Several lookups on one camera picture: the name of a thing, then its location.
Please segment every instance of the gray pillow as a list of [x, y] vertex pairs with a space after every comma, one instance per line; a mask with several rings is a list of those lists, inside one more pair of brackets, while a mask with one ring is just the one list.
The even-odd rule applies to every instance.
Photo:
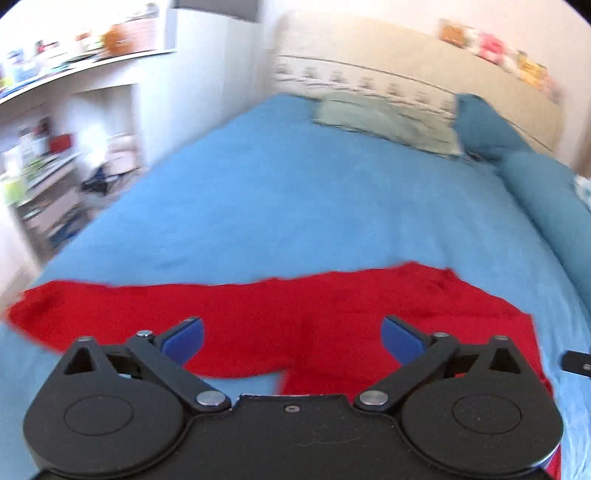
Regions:
[[457, 134], [445, 117], [393, 105], [385, 99], [347, 92], [328, 95], [314, 119], [317, 123], [386, 138], [438, 155], [461, 155]]

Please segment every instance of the pillow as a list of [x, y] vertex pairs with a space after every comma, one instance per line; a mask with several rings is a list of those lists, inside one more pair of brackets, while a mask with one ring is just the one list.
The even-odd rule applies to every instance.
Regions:
[[574, 191], [574, 172], [545, 155], [516, 152], [499, 162], [499, 173], [591, 312], [591, 212]]
[[461, 155], [449, 120], [441, 115], [382, 98], [347, 92], [332, 93], [316, 111], [316, 123], [363, 132], [437, 155]]
[[469, 93], [456, 96], [454, 128], [466, 153], [500, 160], [513, 151], [533, 152], [511, 124], [482, 98]]

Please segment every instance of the blue pillow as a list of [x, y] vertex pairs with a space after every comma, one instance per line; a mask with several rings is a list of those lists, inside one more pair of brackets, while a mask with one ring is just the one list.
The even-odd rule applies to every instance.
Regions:
[[456, 95], [454, 128], [466, 153], [486, 160], [500, 160], [514, 151], [533, 152], [511, 124], [482, 98], [463, 93]]
[[545, 155], [515, 152], [499, 173], [591, 312], [591, 212], [574, 192], [574, 172]]

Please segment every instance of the white cabinet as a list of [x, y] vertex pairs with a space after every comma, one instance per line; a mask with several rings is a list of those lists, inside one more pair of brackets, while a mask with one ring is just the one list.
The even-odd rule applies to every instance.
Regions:
[[0, 315], [40, 273], [40, 265], [12, 212], [0, 202]]
[[260, 25], [180, 9], [176, 49], [137, 61], [134, 118], [151, 166], [255, 102]]

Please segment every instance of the blue finger pad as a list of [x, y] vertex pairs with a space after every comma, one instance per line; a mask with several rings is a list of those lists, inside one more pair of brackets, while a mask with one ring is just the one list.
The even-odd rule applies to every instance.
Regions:
[[401, 365], [409, 364], [427, 349], [420, 338], [388, 319], [382, 323], [382, 343]]
[[203, 346], [203, 322], [187, 322], [187, 326], [166, 339], [161, 352], [179, 365], [186, 364]]

